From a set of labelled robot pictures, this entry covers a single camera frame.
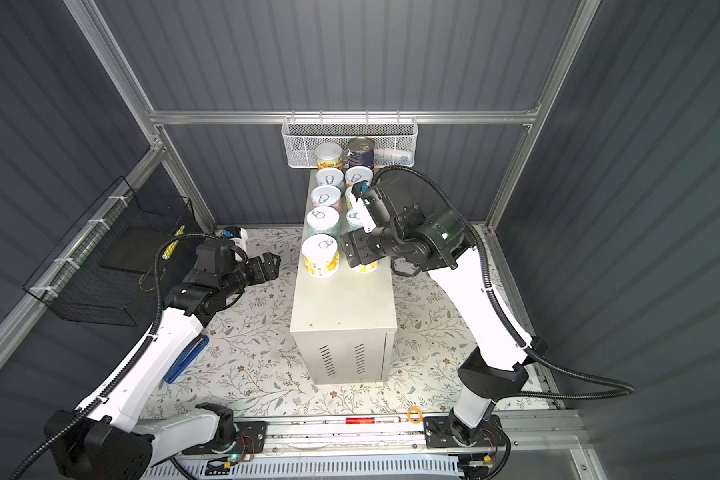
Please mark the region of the light teal can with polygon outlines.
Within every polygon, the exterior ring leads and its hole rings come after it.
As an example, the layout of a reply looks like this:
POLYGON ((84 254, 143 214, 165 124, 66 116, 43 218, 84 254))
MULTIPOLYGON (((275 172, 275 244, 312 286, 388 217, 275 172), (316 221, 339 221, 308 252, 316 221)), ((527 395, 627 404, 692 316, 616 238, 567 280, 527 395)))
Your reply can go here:
POLYGON ((318 186, 334 186, 340 191, 344 191, 346 188, 344 172, 339 168, 326 167, 318 169, 315 180, 318 186))

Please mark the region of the orange yellow fruit can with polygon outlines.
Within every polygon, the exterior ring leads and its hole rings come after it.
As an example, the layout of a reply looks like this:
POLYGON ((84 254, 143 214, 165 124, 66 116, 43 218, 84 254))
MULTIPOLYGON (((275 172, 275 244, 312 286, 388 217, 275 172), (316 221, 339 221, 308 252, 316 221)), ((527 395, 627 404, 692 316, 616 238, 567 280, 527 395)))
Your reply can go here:
POLYGON ((326 168, 344 169, 343 149, 339 144, 324 142, 314 149, 318 170, 326 168))

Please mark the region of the pink label can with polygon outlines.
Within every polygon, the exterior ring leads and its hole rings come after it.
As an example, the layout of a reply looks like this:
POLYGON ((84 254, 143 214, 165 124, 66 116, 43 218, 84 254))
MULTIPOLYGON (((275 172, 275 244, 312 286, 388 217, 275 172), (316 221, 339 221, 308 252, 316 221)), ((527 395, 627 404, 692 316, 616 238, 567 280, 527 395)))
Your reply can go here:
POLYGON ((345 185, 347 188, 356 183, 370 182, 373 179, 373 170, 365 166, 350 167, 345 172, 345 185))
POLYGON ((330 207, 337 212, 342 211, 341 190, 333 185, 318 185, 310 193, 310 200, 314 207, 330 207))

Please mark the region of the white top can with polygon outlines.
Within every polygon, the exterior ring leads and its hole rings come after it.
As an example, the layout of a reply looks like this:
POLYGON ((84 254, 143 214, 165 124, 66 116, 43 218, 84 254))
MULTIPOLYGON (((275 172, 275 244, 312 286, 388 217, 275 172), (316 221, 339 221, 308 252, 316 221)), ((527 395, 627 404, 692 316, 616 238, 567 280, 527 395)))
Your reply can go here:
POLYGON ((330 206, 317 206, 306 214, 307 232, 312 235, 340 235, 340 213, 330 206))

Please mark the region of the green label can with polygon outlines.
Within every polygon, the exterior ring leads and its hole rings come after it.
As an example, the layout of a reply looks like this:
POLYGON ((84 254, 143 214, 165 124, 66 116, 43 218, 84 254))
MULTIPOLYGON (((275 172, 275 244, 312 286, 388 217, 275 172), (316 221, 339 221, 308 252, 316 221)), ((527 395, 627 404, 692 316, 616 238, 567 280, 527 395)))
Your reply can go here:
POLYGON ((346 188, 345 193, 344 193, 344 198, 345 198, 347 210, 350 211, 351 209, 353 209, 355 207, 355 203, 357 201, 356 197, 352 193, 351 187, 346 188))

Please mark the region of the dark blue tin can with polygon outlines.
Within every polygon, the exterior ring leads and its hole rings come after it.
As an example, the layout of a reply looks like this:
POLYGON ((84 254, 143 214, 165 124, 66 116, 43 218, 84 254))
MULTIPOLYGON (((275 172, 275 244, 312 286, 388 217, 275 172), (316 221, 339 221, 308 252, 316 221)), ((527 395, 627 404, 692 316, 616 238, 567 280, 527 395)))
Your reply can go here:
POLYGON ((375 141, 369 137, 354 137, 347 143, 347 162, 350 168, 366 167, 374 169, 375 141))

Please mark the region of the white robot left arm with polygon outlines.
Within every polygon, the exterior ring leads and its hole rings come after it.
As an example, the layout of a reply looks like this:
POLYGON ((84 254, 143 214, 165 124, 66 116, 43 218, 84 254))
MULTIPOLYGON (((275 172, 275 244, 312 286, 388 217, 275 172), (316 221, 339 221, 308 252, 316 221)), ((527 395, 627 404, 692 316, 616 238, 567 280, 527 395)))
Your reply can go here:
POLYGON ((222 405, 204 402, 169 419, 139 418, 156 387, 175 379, 199 354, 213 317, 235 305, 247 287, 279 276, 277 254, 250 257, 232 240, 195 238, 194 266, 168 292, 156 293, 156 317, 145 334, 74 410, 52 415, 45 442, 16 468, 14 478, 45 452, 51 452, 60 474, 72 479, 139 479, 195 447, 237 459, 254 454, 254 441, 239 432, 233 411, 222 405))

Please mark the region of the can with pull tab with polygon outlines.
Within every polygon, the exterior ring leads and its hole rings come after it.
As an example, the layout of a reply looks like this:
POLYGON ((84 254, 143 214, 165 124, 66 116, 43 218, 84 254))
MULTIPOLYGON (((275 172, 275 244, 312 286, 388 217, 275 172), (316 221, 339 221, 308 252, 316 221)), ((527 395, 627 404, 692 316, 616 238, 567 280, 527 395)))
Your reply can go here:
POLYGON ((363 228, 363 222, 357 208, 352 208, 347 212, 346 221, 349 231, 355 231, 363 228))
POLYGON ((357 273, 367 274, 367 273, 374 272, 375 270, 378 269, 378 267, 379 267, 379 261, 374 261, 367 265, 358 264, 358 265, 354 266, 352 268, 352 270, 357 273))

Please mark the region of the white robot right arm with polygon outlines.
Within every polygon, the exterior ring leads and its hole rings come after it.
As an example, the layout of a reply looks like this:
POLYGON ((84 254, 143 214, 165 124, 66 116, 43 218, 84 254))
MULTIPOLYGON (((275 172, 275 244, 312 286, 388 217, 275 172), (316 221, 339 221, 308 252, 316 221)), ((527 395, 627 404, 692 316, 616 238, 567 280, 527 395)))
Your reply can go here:
POLYGON ((387 258, 426 272, 443 289, 469 328, 476 348, 458 369, 462 389, 450 413, 455 441, 471 445, 486 429, 495 405, 527 380, 526 348, 534 338, 504 310, 490 280, 480 235, 452 207, 425 215, 396 180, 351 188, 361 228, 343 235, 350 266, 387 258))

